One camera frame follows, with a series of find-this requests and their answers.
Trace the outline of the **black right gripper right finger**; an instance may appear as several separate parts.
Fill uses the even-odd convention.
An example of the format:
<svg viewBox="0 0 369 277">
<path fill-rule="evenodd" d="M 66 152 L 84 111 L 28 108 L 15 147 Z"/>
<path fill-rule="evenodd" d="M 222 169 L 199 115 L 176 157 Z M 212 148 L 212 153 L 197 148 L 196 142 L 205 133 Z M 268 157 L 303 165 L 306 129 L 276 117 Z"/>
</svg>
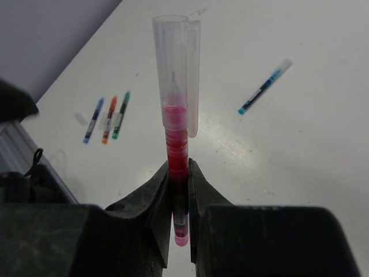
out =
<svg viewBox="0 0 369 277">
<path fill-rule="evenodd" d="M 239 208 L 205 178 L 195 160 L 188 177 L 191 262 L 197 276 L 239 276 Z"/>
</svg>

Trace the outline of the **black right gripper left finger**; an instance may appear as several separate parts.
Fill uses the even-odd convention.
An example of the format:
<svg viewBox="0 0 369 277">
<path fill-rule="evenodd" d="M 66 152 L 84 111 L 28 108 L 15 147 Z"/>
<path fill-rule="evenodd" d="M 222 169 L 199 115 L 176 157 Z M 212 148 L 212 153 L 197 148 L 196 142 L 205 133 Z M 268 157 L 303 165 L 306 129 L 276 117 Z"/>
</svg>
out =
<svg viewBox="0 0 369 277">
<path fill-rule="evenodd" d="M 86 227 L 87 276 L 161 276 L 171 232 L 168 164 L 105 210 L 92 208 Z"/>
</svg>

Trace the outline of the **magenta pen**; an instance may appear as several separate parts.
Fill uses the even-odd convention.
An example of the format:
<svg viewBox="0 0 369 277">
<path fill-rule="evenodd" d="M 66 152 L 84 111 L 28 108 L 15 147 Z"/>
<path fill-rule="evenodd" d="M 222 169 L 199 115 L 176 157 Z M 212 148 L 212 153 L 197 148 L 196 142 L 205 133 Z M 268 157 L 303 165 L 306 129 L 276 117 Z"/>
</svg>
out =
<svg viewBox="0 0 369 277">
<path fill-rule="evenodd" d="M 187 108 L 164 106 L 163 111 L 175 242 L 183 247 L 189 241 Z"/>
</svg>

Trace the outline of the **green capped pen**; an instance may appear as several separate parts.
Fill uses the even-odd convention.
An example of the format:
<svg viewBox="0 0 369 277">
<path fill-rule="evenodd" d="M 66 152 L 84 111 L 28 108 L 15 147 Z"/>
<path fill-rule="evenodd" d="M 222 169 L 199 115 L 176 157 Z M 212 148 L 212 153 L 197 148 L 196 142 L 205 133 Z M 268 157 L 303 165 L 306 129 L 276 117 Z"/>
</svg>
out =
<svg viewBox="0 0 369 277">
<path fill-rule="evenodd" d="M 123 117 L 125 115 L 125 111 L 126 111 L 129 99 L 130 99 L 130 94 L 131 94 L 131 92 L 127 91 L 124 95 L 123 102 L 122 102 L 122 105 L 120 107 L 120 110 L 119 110 L 119 113 L 117 115 L 116 122 L 115 122 L 115 125 L 114 125 L 113 134 L 112 134 L 113 139 L 117 139 L 118 136 L 119 136 L 119 132 L 120 132 L 120 129 L 121 129 Z"/>
</svg>

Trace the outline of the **light blue pen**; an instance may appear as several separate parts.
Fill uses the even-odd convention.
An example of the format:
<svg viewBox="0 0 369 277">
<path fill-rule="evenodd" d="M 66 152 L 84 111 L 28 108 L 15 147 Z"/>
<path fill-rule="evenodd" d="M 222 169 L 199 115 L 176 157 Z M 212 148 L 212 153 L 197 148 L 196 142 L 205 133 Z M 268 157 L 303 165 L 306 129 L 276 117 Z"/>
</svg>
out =
<svg viewBox="0 0 369 277">
<path fill-rule="evenodd" d="M 281 77 L 292 65 L 290 59 L 284 59 L 282 63 L 275 68 L 275 70 L 270 74 L 268 79 L 252 94 L 252 96 L 243 104 L 243 106 L 238 110 L 240 115 L 244 115 L 245 112 L 254 104 L 254 102 L 266 91 L 269 87 Z"/>
</svg>

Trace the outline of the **clear pen cap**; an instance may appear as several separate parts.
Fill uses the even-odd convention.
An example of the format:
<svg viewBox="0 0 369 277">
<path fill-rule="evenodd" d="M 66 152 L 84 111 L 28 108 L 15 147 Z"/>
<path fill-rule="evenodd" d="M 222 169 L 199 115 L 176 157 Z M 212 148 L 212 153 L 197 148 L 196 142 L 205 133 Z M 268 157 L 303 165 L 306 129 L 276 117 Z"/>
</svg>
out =
<svg viewBox="0 0 369 277">
<path fill-rule="evenodd" d="M 186 16 L 152 19 L 163 126 L 198 132 L 201 22 Z"/>
</svg>

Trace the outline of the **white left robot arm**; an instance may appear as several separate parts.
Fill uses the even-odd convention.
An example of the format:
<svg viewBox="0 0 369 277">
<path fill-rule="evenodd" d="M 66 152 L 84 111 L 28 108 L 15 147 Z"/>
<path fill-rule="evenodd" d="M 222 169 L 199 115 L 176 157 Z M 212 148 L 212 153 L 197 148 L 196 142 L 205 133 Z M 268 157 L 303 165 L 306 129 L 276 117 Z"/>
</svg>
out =
<svg viewBox="0 0 369 277">
<path fill-rule="evenodd" d="M 39 114 L 31 95 L 1 79 L 1 204 L 78 201 L 21 121 Z"/>
</svg>

